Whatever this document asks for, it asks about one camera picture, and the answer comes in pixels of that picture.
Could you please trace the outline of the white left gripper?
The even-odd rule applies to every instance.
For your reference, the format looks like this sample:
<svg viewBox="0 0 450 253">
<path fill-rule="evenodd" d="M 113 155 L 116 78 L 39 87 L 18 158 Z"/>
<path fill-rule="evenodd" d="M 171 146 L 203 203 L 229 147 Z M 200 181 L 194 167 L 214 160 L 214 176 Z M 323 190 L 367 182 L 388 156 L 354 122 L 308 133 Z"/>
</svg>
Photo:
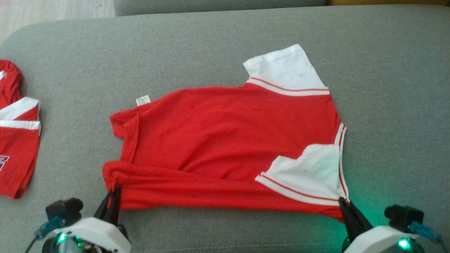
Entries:
<svg viewBox="0 0 450 253">
<path fill-rule="evenodd" d="M 42 253 L 130 253 L 131 242 L 118 224 L 121 186 L 108 192 L 93 217 L 48 234 Z"/>
</svg>

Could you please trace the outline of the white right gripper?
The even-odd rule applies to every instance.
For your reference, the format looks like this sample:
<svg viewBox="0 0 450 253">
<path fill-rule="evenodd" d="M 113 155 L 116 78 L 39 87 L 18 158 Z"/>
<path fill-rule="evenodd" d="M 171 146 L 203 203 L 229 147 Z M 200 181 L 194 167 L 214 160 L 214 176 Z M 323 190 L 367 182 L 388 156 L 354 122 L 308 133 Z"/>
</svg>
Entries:
<svg viewBox="0 0 450 253">
<path fill-rule="evenodd" d="M 400 232 L 390 226 L 376 226 L 344 197 L 339 205 L 347 230 L 349 243 L 343 243 L 342 253 L 425 253 L 417 241 L 417 235 Z"/>
</svg>

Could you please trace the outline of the red and white sports shirt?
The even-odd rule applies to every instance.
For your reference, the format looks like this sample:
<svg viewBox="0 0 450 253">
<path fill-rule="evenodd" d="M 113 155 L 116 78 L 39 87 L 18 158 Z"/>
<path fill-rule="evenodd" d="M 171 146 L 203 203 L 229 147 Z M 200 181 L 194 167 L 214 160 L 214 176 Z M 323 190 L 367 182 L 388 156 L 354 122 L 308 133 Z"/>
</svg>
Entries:
<svg viewBox="0 0 450 253">
<path fill-rule="evenodd" d="M 18 200 L 33 175 L 40 147 L 40 101 L 23 96 L 21 70 L 0 59 L 0 196 Z"/>
<path fill-rule="evenodd" d="M 305 50 L 243 63 L 240 86 L 187 88 L 111 115 L 123 140 L 103 165 L 123 209 L 160 206 L 301 212 L 343 222 L 347 127 Z"/>
</svg>

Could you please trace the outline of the large grey sofa seat cushion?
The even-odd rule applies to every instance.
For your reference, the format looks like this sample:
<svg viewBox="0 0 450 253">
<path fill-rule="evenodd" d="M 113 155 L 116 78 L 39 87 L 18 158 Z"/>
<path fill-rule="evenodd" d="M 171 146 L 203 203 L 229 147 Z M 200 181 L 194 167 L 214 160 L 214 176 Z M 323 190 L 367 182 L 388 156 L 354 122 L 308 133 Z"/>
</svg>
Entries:
<svg viewBox="0 0 450 253">
<path fill-rule="evenodd" d="M 135 15 L 24 27 L 0 58 L 40 100 L 41 144 L 23 197 L 0 197 L 0 253 L 24 253 L 45 207 L 92 216 L 122 141 L 109 116 L 188 87 L 243 85 L 243 62 L 304 48 L 347 127 L 350 199 L 373 225 L 389 205 L 424 211 L 450 249 L 450 7 L 357 5 Z"/>
</svg>

